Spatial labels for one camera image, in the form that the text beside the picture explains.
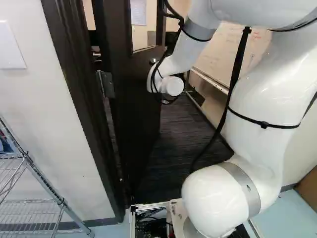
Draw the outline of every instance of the door hinge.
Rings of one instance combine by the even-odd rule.
[[[103,98],[115,98],[112,74],[98,70],[96,77],[100,82]]]

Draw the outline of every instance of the light blue floor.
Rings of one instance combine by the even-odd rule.
[[[317,213],[294,190],[282,193],[252,221],[264,238],[317,238]]]
[[[264,238],[317,238],[317,213],[300,197],[290,190],[266,211],[252,219]],[[256,238],[246,225],[251,238]],[[95,238],[130,238],[128,212],[120,225],[92,228]],[[82,234],[62,235],[58,238],[85,238]]]

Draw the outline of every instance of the floor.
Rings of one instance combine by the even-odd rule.
[[[282,193],[280,198],[265,212],[253,218],[261,230],[263,238],[316,238],[317,213],[291,190]],[[245,223],[249,236],[256,238],[250,226]],[[120,225],[93,228],[95,238],[130,238],[128,216]],[[84,238],[84,235],[62,235],[59,238]]]
[[[294,190],[282,193],[271,207],[252,220],[265,238],[317,237],[317,213]]]
[[[154,203],[180,197],[190,163],[214,133],[190,99],[182,95],[162,106],[160,138],[155,144],[135,203]],[[219,138],[197,163],[197,169],[229,159],[232,151]]]

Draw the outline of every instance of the wire shelf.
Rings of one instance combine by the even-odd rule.
[[[25,156],[0,159],[0,204],[27,168]]]
[[[0,205],[0,238],[54,237],[63,212],[53,199],[6,200]]]
[[[27,168],[53,199],[6,198]],[[58,230],[64,211],[78,229]],[[85,233],[90,238],[94,237],[94,232],[56,192],[0,116],[0,238],[53,238],[57,234],[69,233]]]

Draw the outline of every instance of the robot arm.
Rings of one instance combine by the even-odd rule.
[[[183,81],[169,76],[191,69],[219,24],[220,20],[213,14],[210,0],[192,2],[173,54],[163,60],[155,73],[155,84],[159,92],[177,96],[183,91]],[[152,92],[151,76],[155,66],[151,68],[147,79],[149,92]]]
[[[155,74],[160,92],[180,94],[183,84],[169,75],[191,68],[206,45],[197,39],[212,37],[221,20],[275,32],[262,61],[232,92],[223,130],[235,154],[192,173],[182,187],[189,218],[208,238],[227,237],[276,200],[288,142],[317,91],[315,0],[194,0],[173,54]]]
[[[222,20],[249,26],[264,26],[287,30],[296,28],[317,16],[314,0],[194,0],[175,50],[159,66],[155,73],[155,86],[159,92],[179,95],[184,87],[181,79],[170,75],[190,70],[213,36]],[[147,90],[151,89],[151,68]]]

